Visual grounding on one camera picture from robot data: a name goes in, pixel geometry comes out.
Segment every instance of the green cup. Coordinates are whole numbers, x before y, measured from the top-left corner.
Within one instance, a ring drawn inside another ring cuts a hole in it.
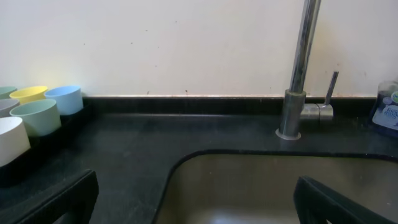
[[[17,88],[14,86],[0,86],[0,100],[9,99],[13,91],[17,91]]]
[[[39,137],[48,135],[61,127],[60,114],[55,100],[37,100],[15,107],[11,116],[22,118],[27,135]]]

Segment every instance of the black tray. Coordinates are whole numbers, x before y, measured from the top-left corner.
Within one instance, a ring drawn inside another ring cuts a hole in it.
[[[29,138],[30,149],[0,167],[0,187],[10,187],[24,180],[41,167],[47,159],[62,150],[93,117],[93,107],[85,105],[79,112],[61,116],[61,128],[39,138]]]

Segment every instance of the sink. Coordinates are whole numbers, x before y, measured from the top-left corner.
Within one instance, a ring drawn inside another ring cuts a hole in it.
[[[293,193],[303,175],[398,222],[398,163],[352,157],[207,154],[176,168],[154,223],[300,223]]]

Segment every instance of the backsplash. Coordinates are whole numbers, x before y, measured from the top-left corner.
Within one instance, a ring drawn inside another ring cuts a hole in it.
[[[89,96],[282,96],[303,0],[0,2],[0,85]],[[308,96],[376,96],[398,77],[398,1],[323,0]]]

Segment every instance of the black countertop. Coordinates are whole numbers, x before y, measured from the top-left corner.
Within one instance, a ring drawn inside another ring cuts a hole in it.
[[[0,189],[0,210],[92,169],[99,195],[91,223],[150,223],[172,167],[194,152],[398,157],[398,140],[365,127],[366,118],[302,126],[302,138],[275,135],[279,116],[104,114],[86,125],[60,154],[19,185]]]

